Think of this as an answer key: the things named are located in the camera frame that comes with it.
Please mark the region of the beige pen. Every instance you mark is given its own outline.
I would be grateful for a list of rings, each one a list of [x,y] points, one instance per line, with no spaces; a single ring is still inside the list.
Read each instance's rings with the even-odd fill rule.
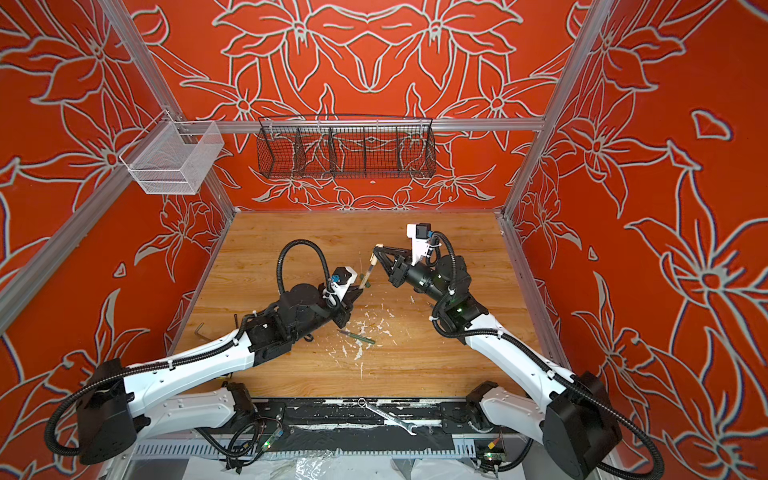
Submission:
[[[367,271],[366,271],[366,273],[365,273],[365,275],[364,275],[364,277],[363,277],[363,279],[361,281],[361,286],[363,288],[368,288],[369,287],[369,285],[370,285],[369,278],[372,275],[374,269],[375,269],[374,265],[370,265],[369,268],[367,269]]]

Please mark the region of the green pen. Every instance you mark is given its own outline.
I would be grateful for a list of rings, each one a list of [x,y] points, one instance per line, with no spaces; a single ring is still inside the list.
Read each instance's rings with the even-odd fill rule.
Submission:
[[[368,344],[368,345],[375,345],[376,344],[376,341],[371,339],[371,338],[368,338],[368,337],[365,337],[365,336],[362,336],[362,335],[359,335],[359,334],[355,334],[355,333],[352,333],[352,332],[347,331],[347,330],[339,329],[338,333],[340,333],[343,336],[346,336],[348,338],[354,339],[356,341],[359,341],[359,342],[362,342],[362,343],[365,343],[365,344]]]

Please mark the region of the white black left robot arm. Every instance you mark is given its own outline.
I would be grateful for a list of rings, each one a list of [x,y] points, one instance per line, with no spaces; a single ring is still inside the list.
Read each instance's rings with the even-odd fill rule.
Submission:
[[[321,264],[319,285],[300,283],[287,289],[283,266],[287,254],[307,246],[296,239],[281,250],[276,265],[277,301],[245,315],[232,332],[204,345],[153,362],[125,367],[114,359],[99,365],[87,383],[61,401],[49,417],[43,440],[53,454],[92,465],[125,451],[149,429],[151,408],[217,377],[249,370],[289,353],[328,323],[343,328],[362,290],[357,272]]]

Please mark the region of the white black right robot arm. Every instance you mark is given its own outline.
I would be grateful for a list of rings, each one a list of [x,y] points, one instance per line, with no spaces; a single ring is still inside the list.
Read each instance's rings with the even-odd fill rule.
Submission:
[[[479,393],[478,406],[493,425],[515,430],[540,444],[572,479],[601,470],[619,479],[660,479],[665,464],[650,436],[615,410],[604,384],[577,375],[511,334],[470,292],[471,276],[447,236],[428,224],[408,227],[408,249],[377,245],[372,254],[394,287],[408,284],[434,302],[429,321],[493,362],[524,391],[518,397],[499,386]],[[645,472],[622,470],[605,459],[628,430],[648,451]]]

